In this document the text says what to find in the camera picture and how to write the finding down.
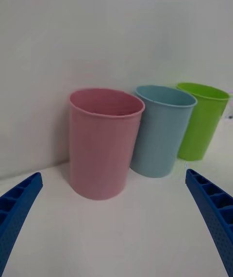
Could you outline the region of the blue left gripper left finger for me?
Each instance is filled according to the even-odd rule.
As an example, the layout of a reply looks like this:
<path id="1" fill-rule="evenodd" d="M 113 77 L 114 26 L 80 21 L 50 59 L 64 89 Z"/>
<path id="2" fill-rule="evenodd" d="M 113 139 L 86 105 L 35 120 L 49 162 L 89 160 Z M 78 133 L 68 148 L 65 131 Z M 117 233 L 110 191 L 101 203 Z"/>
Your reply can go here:
<path id="1" fill-rule="evenodd" d="M 0 275 L 42 187 L 41 173 L 36 172 L 0 197 Z"/>

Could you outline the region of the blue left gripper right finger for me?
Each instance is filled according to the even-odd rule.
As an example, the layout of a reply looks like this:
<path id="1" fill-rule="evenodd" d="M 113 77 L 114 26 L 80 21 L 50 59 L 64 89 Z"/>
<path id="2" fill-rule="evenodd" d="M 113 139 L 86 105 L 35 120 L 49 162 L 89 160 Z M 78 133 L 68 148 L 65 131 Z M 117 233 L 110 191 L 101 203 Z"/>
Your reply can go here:
<path id="1" fill-rule="evenodd" d="M 208 227 L 228 276 L 233 276 L 233 197 L 192 169 L 185 183 Z"/>

